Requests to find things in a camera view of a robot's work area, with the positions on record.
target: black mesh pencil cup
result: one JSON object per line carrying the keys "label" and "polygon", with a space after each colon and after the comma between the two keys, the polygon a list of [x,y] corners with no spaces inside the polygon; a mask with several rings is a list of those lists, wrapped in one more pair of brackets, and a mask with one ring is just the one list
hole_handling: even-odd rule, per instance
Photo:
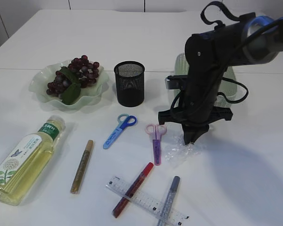
{"label": "black mesh pencil cup", "polygon": [[135,107],[144,100],[145,67],[135,61],[124,61],[114,68],[117,100],[126,107]]}

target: scissors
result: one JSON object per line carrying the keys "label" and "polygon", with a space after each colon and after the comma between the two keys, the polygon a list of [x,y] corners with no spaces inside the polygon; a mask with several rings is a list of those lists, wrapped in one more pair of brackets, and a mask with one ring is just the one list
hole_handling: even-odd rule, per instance
{"label": "scissors", "polygon": [[154,125],[149,124],[145,129],[146,133],[151,135],[153,140],[153,154],[154,154],[154,163],[156,166],[161,164],[161,150],[160,150],[160,140],[162,135],[166,134],[166,126],[165,125]]}
{"label": "scissors", "polygon": [[128,126],[133,126],[137,123],[137,118],[133,115],[128,114],[121,114],[117,118],[118,126],[115,128],[115,130],[111,133],[111,135],[108,137],[106,142],[103,145],[104,149],[108,149],[113,142],[121,135],[121,133],[124,131],[124,129]]}

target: plastic wrap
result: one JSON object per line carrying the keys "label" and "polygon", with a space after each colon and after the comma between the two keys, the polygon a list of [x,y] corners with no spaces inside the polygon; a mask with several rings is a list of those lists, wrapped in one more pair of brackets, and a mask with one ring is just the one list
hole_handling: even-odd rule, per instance
{"label": "plastic wrap", "polygon": [[172,140],[169,144],[163,147],[163,155],[165,159],[174,168],[184,163],[189,158],[196,154],[201,153],[205,149],[205,145],[198,141],[195,144],[185,145],[183,141],[183,134],[172,136]]}

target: bottle label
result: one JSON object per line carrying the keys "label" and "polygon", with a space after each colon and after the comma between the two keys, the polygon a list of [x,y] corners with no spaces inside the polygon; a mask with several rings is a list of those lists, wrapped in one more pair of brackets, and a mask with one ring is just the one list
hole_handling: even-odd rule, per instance
{"label": "bottle label", "polygon": [[54,140],[58,134],[59,134],[59,130],[56,126],[50,124],[50,123],[45,123],[41,129],[39,129],[39,132],[44,132],[46,134],[48,134],[49,136],[51,136],[52,140]]}
{"label": "bottle label", "polygon": [[36,134],[24,137],[0,165],[0,184],[6,184],[25,160],[36,150],[42,138]]}

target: wavy bowl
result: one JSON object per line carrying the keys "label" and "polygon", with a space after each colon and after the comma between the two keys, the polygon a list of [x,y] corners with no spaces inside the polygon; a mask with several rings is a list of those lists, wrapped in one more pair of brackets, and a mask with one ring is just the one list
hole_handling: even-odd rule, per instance
{"label": "wavy bowl", "polygon": [[57,108],[62,109],[79,109],[85,105],[92,105],[96,103],[99,96],[102,94],[102,86],[109,80],[107,72],[102,66],[99,67],[99,77],[96,84],[91,87],[81,89],[80,96],[71,105],[66,105],[61,102],[58,97],[51,97],[46,94],[47,84],[52,82],[56,77],[56,71],[63,66],[68,66],[71,60],[66,60],[55,65],[49,65],[39,71],[29,85],[28,90],[37,95],[37,98],[42,103],[49,103]]}

